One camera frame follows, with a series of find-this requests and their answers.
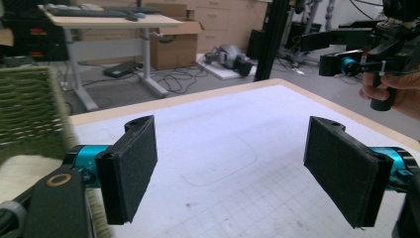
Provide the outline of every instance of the black pole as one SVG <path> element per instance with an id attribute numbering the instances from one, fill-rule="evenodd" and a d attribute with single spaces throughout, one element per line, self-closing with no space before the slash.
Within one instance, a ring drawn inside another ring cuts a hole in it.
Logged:
<path id="1" fill-rule="evenodd" d="M 280 47 L 289 9 L 289 0 L 272 0 L 269 6 L 268 23 L 263 35 L 262 52 L 254 81 L 269 79 L 272 63 Z"/>

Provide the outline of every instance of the table leg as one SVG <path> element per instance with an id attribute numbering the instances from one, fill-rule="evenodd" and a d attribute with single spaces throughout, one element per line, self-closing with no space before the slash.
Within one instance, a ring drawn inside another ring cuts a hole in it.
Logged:
<path id="1" fill-rule="evenodd" d="M 67 45 L 68 57 L 71 69 L 74 75 L 74 91 L 76 92 L 77 96 L 80 98 L 81 102 L 86 107 L 88 111 L 95 111 L 98 110 L 99 107 L 96 105 L 95 101 L 89 96 L 87 91 L 84 89 L 83 84 L 81 82 L 81 77 L 79 73 L 79 68 L 77 64 L 76 57 L 74 55 L 74 44 L 73 44 L 73 37 L 70 29 L 64 28 L 65 33 L 65 43 Z"/>
<path id="2" fill-rule="evenodd" d="M 148 28 L 143 28 L 143 83 L 160 97 L 166 97 L 169 92 L 151 78 L 151 38 Z"/>

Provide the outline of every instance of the white tabletop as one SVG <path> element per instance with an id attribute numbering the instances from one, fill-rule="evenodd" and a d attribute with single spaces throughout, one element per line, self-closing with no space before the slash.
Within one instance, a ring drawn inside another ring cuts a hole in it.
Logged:
<path id="1" fill-rule="evenodd" d="M 115 237 L 391 237 L 404 195 L 386 192 L 375 227 L 354 230 L 303 166 L 309 117 L 420 158 L 418 142 L 278 79 L 71 119 L 80 144 L 110 145 L 146 115 L 156 117 L 157 167 Z"/>

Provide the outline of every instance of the desk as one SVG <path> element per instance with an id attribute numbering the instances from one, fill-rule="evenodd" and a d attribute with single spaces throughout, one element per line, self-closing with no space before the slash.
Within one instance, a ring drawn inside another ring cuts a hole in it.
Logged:
<path id="1" fill-rule="evenodd" d="M 181 22 L 162 15 L 147 15 L 145 19 L 131 22 L 122 18 L 56 17 L 48 12 L 46 14 L 55 25 L 64 29 L 69 61 L 74 73 L 74 91 L 88 111 L 97 110 L 98 106 L 83 88 L 77 64 L 82 60 L 131 57 L 143 53 L 143 83 L 159 97 L 168 95 L 163 87 L 151 79 L 150 28 L 176 27 Z M 78 42 L 73 39 L 71 29 L 142 29 L 143 36 L 141 39 Z"/>
<path id="2" fill-rule="evenodd" d="M 309 116 L 367 146 L 415 140 L 271 79 L 71 117 L 81 144 L 113 144 L 155 115 L 158 162 L 132 224 L 115 237 L 391 237 L 404 194 L 387 191 L 374 228 L 354 230 L 303 166 Z"/>

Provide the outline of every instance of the green woven basket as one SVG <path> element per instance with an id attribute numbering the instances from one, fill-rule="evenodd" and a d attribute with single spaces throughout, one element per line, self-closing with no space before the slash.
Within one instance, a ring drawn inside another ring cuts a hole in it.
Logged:
<path id="1" fill-rule="evenodd" d="M 0 164 L 17 155 L 61 160 L 74 145 L 53 69 L 0 69 Z"/>

